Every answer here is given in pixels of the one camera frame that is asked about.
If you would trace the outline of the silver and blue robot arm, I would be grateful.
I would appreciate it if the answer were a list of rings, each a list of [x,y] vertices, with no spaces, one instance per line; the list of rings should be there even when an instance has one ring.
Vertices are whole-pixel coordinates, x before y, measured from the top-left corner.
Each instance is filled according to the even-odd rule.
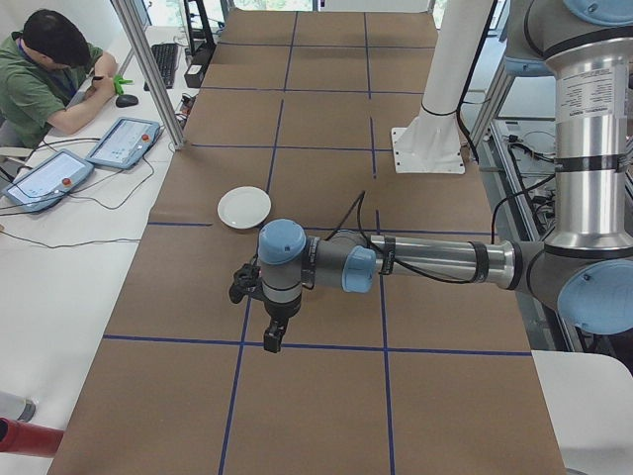
[[[625,96],[632,53],[628,1],[515,1],[506,63],[518,75],[556,79],[554,230],[540,242],[454,242],[308,236],[290,220],[260,232],[253,295],[277,352],[302,291],[315,285],[369,291],[375,275],[412,273],[452,284],[489,282],[531,295],[596,334],[632,326],[632,237],[624,226]]]

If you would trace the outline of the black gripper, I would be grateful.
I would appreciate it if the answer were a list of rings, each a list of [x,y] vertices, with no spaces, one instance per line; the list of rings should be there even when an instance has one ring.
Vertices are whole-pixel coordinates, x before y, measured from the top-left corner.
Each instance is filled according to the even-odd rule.
[[[264,308],[271,320],[263,333],[263,348],[268,352],[278,353],[282,349],[283,338],[288,326],[287,321],[299,312],[300,301],[294,300],[286,303],[266,301]]]

